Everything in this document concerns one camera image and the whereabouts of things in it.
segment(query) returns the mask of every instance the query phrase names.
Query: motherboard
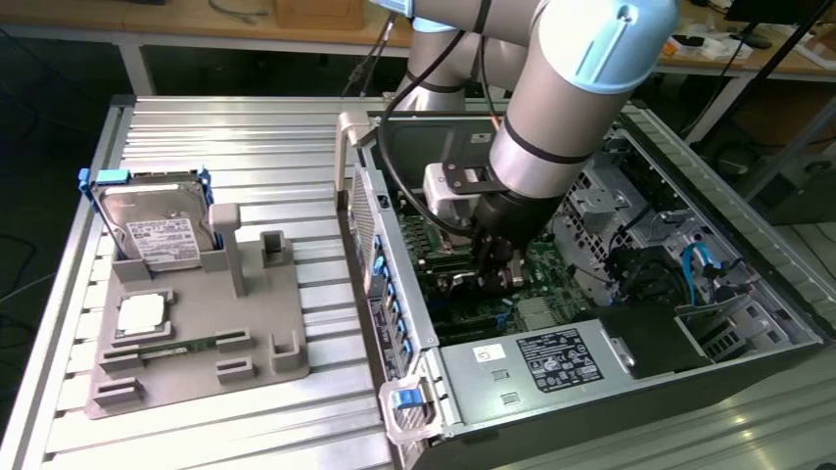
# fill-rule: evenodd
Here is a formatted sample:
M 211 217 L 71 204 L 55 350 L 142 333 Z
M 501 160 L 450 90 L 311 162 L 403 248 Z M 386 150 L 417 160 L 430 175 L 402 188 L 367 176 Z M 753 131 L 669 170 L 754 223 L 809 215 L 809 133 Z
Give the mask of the motherboard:
M 506 297 L 465 287 L 475 281 L 471 239 L 450 235 L 421 215 L 399 214 L 418 283 L 442 346 L 541 330 L 573 322 L 594 304 L 545 233 L 529 247 L 526 285 Z

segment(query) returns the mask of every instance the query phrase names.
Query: slotted aluminum surface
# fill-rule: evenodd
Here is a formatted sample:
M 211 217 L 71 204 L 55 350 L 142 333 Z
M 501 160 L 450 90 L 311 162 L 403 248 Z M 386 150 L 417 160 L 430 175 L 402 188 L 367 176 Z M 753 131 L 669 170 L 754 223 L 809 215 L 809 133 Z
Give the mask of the slotted aluminum surface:
M 382 107 L 379 100 L 141 99 L 131 119 L 139 123 L 117 133 L 122 165 L 153 170 L 206 163 L 217 169 L 217 199 L 242 204 L 241 239 L 274 228 L 294 239 L 313 373 L 295 382 L 89 420 L 82 406 L 114 252 L 95 224 L 75 283 L 82 289 L 62 312 L 70 341 L 58 343 L 51 372 L 43 369 L 50 381 L 39 416 L 47 418 L 29 433 L 26 464 L 19 458 L 5 468 L 391 467 L 338 239 L 335 125 L 327 125 L 329 119 L 337 124 L 342 110 Z M 649 132 L 661 131 L 646 124 Z M 813 469 L 836 461 L 835 360 L 833 352 L 822 354 L 717 406 L 509 468 Z M 7 455 L 17 445 L 5 443 Z

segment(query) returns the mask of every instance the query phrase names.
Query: robotic arm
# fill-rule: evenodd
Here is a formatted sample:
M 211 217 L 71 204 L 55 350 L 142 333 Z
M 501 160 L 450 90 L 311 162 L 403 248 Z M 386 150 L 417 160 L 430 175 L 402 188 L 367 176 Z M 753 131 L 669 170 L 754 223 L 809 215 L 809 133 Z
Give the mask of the robotic arm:
M 675 31 L 678 2 L 373 1 L 421 17 L 402 90 L 417 86 L 399 110 L 465 109 L 462 85 L 478 69 L 479 32 L 494 38 L 486 77 L 515 89 L 487 169 L 505 190 L 481 195 L 473 225 L 482 275 L 495 274 L 489 284 L 513 289 L 522 283 L 517 271 L 526 247 L 551 220 L 633 90 L 654 71 Z M 415 83 L 457 29 L 475 33 Z

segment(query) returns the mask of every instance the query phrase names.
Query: hard drive label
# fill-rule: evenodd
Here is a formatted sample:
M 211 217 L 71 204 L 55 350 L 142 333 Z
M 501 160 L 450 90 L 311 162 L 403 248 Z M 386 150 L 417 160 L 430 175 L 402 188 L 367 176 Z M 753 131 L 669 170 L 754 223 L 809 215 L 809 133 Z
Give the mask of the hard drive label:
M 550 394 L 605 379 L 578 330 L 563 330 L 518 340 L 535 383 Z
M 129 222 L 129 231 L 149 264 L 201 258 L 189 218 Z

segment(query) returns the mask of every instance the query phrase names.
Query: dark floor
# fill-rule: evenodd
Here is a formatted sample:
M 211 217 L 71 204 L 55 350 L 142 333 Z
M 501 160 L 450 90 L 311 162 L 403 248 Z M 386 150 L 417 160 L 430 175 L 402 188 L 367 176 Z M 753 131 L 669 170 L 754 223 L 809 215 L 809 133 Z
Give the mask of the dark floor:
M 77 174 L 94 157 L 110 96 L 131 93 L 115 47 L 49 40 L 21 44 L 39 61 L 0 37 L 0 292 L 11 290 L 29 256 L 27 246 L 3 235 L 37 246 L 19 287 L 58 268 L 79 204 Z M 338 96 L 359 59 L 161 47 L 149 48 L 147 55 L 162 95 Z M 370 95 L 395 89 L 406 64 L 405 59 L 382 60 Z M 682 79 L 649 80 L 638 92 L 674 129 L 697 116 L 718 83 L 718 78 L 698 77 L 681 86 Z M 3 428 L 50 285 L 51 280 L 39 283 L 0 305 Z

